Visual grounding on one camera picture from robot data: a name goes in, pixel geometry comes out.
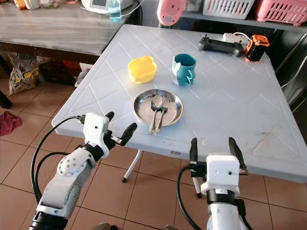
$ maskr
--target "fork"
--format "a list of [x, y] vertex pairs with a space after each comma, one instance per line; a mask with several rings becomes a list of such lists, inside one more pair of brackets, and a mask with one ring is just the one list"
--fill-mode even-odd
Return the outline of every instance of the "fork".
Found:
[[163, 98], [163, 101], [162, 101], [162, 108], [161, 108], [161, 110], [162, 110], [162, 116], [161, 116], [161, 118], [160, 118], [160, 121], [159, 121], [159, 125], [156, 127], [156, 129], [155, 129], [155, 132], [156, 133], [160, 133], [161, 132], [161, 127], [162, 127], [162, 120], [163, 120], [163, 116], [164, 116], [164, 114], [167, 112], [167, 110], [168, 110], [168, 104], [170, 103], [170, 98], [169, 97], [165, 97], [165, 98]]

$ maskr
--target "label sticker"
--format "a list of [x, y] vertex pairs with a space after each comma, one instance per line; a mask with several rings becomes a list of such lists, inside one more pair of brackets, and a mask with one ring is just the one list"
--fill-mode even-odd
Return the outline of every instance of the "label sticker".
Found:
[[222, 188], [216, 188], [215, 189], [215, 194], [228, 194], [227, 189], [222, 189]]

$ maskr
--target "pink fan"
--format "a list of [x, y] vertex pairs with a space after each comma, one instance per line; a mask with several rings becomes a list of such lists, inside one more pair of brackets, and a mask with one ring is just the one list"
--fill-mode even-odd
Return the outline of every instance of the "pink fan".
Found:
[[157, 10], [159, 22], [170, 26], [175, 24], [186, 7], [187, 0], [160, 0]]

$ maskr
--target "white basket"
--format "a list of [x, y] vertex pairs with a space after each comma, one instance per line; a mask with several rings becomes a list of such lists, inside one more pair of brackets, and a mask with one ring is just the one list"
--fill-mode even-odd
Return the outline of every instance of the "white basket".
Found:
[[255, 0], [204, 0], [203, 15], [246, 19]]

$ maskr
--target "stainless steel plate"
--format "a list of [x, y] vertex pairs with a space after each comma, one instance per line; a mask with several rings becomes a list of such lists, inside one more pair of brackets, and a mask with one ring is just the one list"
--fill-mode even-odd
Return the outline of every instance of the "stainless steel plate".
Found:
[[[169, 97], [171, 100], [168, 110], [163, 116], [162, 126], [169, 126], [176, 123], [182, 116], [183, 104], [176, 94], [167, 90], [151, 89], [142, 92], [139, 96], [137, 96], [137, 98], [134, 100], [134, 112], [136, 116], [147, 125], [150, 125], [154, 116], [154, 111], [151, 109], [151, 101], [157, 94], [163, 97]], [[162, 112], [158, 111], [156, 116], [156, 124], [158, 124], [160, 121], [161, 115]]]

